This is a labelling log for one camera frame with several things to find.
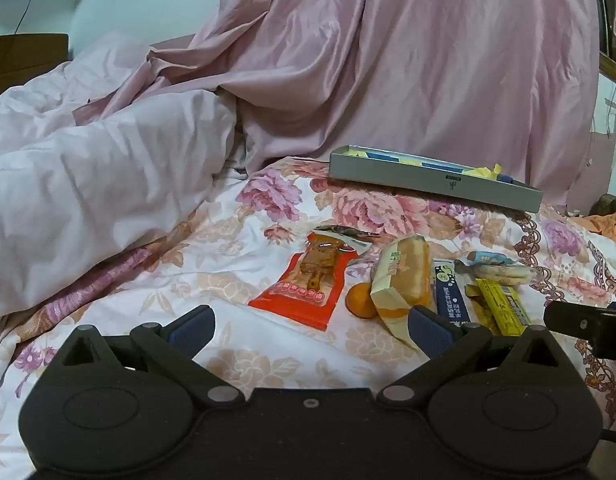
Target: crumpled pink sheet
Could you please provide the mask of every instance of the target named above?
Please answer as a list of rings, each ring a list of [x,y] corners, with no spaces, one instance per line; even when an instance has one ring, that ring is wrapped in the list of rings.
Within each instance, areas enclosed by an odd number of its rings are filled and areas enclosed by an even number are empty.
[[[234,143],[228,92],[163,94],[75,124],[149,50],[109,36],[0,96],[0,318],[165,236],[210,192]]]
[[[113,283],[130,277],[151,256],[150,246],[120,254],[80,277],[41,305],[0,318],[0,380],[22,343],[42,335],[82,306],[101,297]]]
[[[249,173],[361,144],[499,163],[563,205],[597,77],[596,0],[221,0],[188,48],[151,52],[75,117],[223,87],[239,99]]]

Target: gray box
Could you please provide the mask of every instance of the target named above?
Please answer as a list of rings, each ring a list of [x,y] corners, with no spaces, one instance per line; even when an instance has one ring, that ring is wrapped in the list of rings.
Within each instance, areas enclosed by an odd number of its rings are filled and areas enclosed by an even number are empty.
[[[415,166],[398,160],[377,160],[362,156],[349,155],[349,150],[372,153],[395,159],[407,159],[421,164],[445,166],[429,168]],[[543,192],[523,182],[513,180],[512,184],[489,180],[478,176],[461,174],[463,170],[472,170],[452,162],[425,158],[406,153],[387,152],[363,146],[342,146],[330,154],[330,177],[338,180],[351,180],[380,186],[401,187],[426,193],[434,193],[475,202],[507,207],[518,211],[536,213],[542,203]]]

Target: floral bedsheet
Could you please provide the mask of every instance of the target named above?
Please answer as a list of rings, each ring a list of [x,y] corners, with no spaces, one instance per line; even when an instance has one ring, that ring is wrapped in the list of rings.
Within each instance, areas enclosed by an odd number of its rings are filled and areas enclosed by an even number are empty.
[[[616,244],[589,234],[543,206],[519,214],[482,204],[403,190],[333,182],[326,164],[285,158],[247,181],[215,182],[209,200],[161,243],[167,250],[142,253],[130,278],[105,297],[65,316],[54,328],[12,349],[0,345],[0,480],[19,480],[32,464],[17,430],[22,402],[76,324],[91,323],[104,335],[125,334],[141,322],[167,324],[210,304],[216,333],[195,361],[246,395],[253,388],[342,388],[385,384],[426,361],[422,352],[393,338],[381,322],[352,316],[347,290],[367,280],[381,248],[394,237],[419,233],[438,258],[495,250],[537,270],[520,298],[541,323],[550,300],[604,305],[616,300]],[[346,288],[320,332],[247,306],[304,248],[323,223],[381,234],[379,243],[347,269]],[[557,336],[590,387],[607,426],[616,427],[616,363],[592,357],[584,341]],[[614,460],[605,449],[601,462]]]

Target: decorative border pattern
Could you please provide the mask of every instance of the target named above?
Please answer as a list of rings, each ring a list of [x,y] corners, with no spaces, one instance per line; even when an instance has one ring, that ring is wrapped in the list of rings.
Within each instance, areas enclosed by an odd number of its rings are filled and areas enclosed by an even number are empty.
[[[524,264],[537,271],[538,281],[533,283],[531,287],[546,296],[544,305],[548,305],[551,301],[563,301],[565,299],[564,293],[550,282],[552,270],[540,266],[536,258],[542,240],[537,223],[530,215],[525,213],[512,215],[511,219],[524,232],[519,243],[515,244],[515,251]],[[595,265],[595,285],[616,295],[616,279],[608,270],[608,264],[603,254],[592,242],[588,242],[588,249],[597,262]],[[589,388],[605,394],[606,413],[612,425],[616,420],[616,380],[614,372],[605,359],[598,359],[592,355],[592,347],[587,341],[579,339],[575,343],[575,348],[581,354],[582,362],[586,367],[584,382]]]

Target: screw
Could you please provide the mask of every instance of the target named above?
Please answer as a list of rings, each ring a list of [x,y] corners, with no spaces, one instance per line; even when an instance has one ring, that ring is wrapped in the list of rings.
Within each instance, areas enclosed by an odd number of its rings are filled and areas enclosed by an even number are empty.
[[[384,390],[384,397],[394,402],[403,402],[405,400],[411,400],[415,396],[415,392],[408,386],[388,386]]]
[[[208,390],[208,399],[214,402],[233,402],[239,397],[239,390],[232,386],[215,386]]]

